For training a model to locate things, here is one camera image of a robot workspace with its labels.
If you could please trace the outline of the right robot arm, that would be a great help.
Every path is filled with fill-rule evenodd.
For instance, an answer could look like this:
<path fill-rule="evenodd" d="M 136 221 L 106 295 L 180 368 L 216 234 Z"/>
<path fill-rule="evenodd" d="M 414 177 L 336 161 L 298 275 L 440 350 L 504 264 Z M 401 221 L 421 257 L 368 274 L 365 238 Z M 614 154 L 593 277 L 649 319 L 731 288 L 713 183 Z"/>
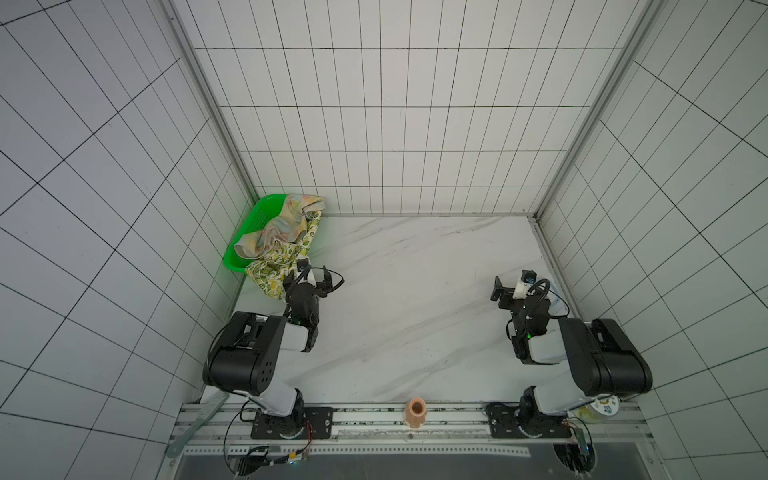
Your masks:
<path fill-rule="evenodd" d="M 524 270 L 513 287 L 494 279 L 490 300 L 510 312 L 505 332 L 516 358 L 528 366 L 568 367 L 526 388 L 514 405 L 487 404 L 496 439 L 566 439 L 572 435 L 569 412 L 598 399 L 652 389 L 649 365 L 616 321 L 555 315 L 550 312 L 552 293 L 551 282 L 533 270 Z"/>

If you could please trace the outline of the pastel floral skirt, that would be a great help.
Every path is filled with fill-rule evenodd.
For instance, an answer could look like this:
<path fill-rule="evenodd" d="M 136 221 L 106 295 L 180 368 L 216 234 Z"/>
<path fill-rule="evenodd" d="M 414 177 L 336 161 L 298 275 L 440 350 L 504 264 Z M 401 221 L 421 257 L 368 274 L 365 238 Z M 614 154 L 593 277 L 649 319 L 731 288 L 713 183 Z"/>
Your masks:
<path fill-rule="evenodd" d="M 235 245 L 235 252 L 244 259 L 256 260 L 277 241 L 297 243 L 299 235 L 308 227 L 309 214 L 323 211 L 323 197 L 304 194 L 286 194 L 280 214 L 259 231 L 245 234 Z"/>

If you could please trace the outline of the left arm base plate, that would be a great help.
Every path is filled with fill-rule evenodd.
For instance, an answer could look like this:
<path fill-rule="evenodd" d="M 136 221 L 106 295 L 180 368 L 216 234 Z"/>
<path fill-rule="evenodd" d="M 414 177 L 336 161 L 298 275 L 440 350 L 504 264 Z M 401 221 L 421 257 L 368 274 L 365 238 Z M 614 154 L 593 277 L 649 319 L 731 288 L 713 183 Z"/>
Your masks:
<path fill-rule="evenodd" d="M 325 440 L 331 437 L 334 409 L 305 407 L 301 413 L 287 417 L 258 414 L 252 421 L 253 440 Z"/>

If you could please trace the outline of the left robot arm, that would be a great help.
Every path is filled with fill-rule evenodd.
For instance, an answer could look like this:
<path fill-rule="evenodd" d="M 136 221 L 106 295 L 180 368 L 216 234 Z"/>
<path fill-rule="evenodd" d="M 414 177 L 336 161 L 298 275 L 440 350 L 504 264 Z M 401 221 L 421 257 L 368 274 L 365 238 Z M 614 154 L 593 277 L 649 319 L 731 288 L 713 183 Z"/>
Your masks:
<path fill-rule="evenodd" d="M 319 271 L 322 278 L 316 280 Z M 337 273 L 308 263 L 283 282 L 286 307 L 279 315 L 237 311 L 213 340 L 202 370 L 205 385 L 244 396 L 258 407 L 257 420 L 293 438 L 305 429 L 303 395 L 277 380 L 280 353 L 310 352 L 319 334 L 319 301 L 341 286 Z"/>

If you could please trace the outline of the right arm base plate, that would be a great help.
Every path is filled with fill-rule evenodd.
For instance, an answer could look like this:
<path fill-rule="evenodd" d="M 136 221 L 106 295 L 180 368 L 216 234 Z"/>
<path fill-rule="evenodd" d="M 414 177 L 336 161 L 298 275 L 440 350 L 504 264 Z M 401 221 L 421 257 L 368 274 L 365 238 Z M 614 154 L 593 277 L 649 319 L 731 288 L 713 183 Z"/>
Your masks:
<path fill-rule="evenodd" d="M 533 405 L 491 402 L 484 407 L 494 439 L 568 439 L 571 430 L 564 415 L 545 415 Z"/>

